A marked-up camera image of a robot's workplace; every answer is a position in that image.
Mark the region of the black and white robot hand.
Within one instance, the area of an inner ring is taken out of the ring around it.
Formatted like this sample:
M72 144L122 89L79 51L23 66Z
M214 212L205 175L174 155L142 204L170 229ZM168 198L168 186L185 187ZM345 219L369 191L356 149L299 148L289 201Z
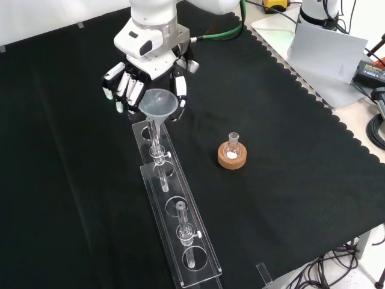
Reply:
M169 117L172 121L181 118L187 99L185 72L196 73L199 69L191 45L181 44L161 54L147 54L140 59L126 58L111 68L102 78L105 96L113 100L119 113L135 114L147 90L157 88L164 79L169 79L168 88L176 97L176 111Z

